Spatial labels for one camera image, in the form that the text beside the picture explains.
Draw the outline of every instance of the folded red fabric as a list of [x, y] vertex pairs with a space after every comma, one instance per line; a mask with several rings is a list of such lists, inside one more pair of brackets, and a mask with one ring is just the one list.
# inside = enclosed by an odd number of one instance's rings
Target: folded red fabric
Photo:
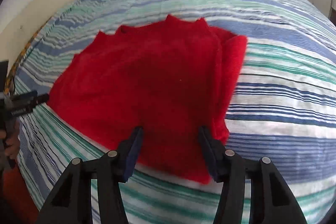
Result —
[[198, 127], [227, 140], [224, 116], [246, 43], [203, 18], [170, 15], [143, 27], [120, 26], [114, 35], [99, 32], [56, 80], [48, 105], [108, 149], [142, 126], [140, 163], [208, 183]]

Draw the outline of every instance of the red cloth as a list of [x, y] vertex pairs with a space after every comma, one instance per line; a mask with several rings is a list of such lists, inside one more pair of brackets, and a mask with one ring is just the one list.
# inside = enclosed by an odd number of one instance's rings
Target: red cloth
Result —
[[224, 124], [247, 39], [168, 15], [143, 27], [99, 32], [56, 80], [48, 105], [108, 149], [144, 128], [138, 161], [201, 183], [209, 175], [197, 141], [206, 125], [223, 143]]

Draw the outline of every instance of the metal pin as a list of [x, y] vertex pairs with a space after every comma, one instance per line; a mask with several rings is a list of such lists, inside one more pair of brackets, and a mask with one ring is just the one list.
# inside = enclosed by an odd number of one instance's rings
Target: metal pin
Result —
[[113, 158], [116, 155], [118, 155], [118, 152], [116, 150], [111, 150], [107, 153], [107, 156], [109, 156], [110, 158]]
[[77, 164], [79, 164], [81, 162], [81, 159], [80, 158], [74, 158], [72, 161], [71, 161], [71, 163], [73, 164], [73, 165], [77, 165]]
[[235, 155], [235, 152], [233, 150], [228, 149], [228, 150], [225, 150], [225, 155], [232, 157]]
[[270, 163], [271, 163], [271, 159], [270, 159], [270, 158], [267, 158], [267, 157], [263, 157], [261, 160], [262, 160], [262, 162], [265, 163], [265, 164], [270, 164]]

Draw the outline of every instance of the bed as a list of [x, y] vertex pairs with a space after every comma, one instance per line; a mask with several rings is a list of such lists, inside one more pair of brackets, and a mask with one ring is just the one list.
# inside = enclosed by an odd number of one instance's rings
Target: bed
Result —
[[[27, 49], [17, 93], [48, 92], [97, 32], [144, 25], [167, 14], [248, 36], [244, 65], [226, 119], [226, 147], [270, 157], [308, 223], [317, 223], [336, 190], [336, 28], [307, 0], [77, 0], [58, 11]], [[99, 83], [92, 83], [92, 88]], [[106, 152], [46, 105], [21, 118], [18, 165], [40, 209], [72, 158]], [[120, 189], [130, 223], [212, 223], [221, 185], [200, 185], [137, 165]], [[248, 223], [246, 182], [242, 223]], [[97, 183], [92, 212], [100, 223]]]

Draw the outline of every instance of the striped blanket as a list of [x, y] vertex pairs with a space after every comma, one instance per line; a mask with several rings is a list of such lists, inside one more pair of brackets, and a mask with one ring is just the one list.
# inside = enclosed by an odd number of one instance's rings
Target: striped blanket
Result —
[[[336, 190], [336, 28], [307, 0], [77, 0], [33, 41], [17, 72], [16, 92], [48, 92], [99, 29], [113, 33], [121, 24], [144, 25], [167, 14], [205, 17], [209, 25], [249, 37], [225, 117], [227, 147], [253, 160], [270, 157], [308, 223], [317, 223]], [[20, 139], [19, 167], [38, 208], [72, 158], [95, 159], [106, 151], [46, 105], [21, 118]], [[131, 223], [195, 224], [212, 223], [221, 185], [137, 165], [120, 189]], [[247, 182], [242, 223], [248, 223], [249, 197]], [[92, 211], [100, 223], [94, 180]]]

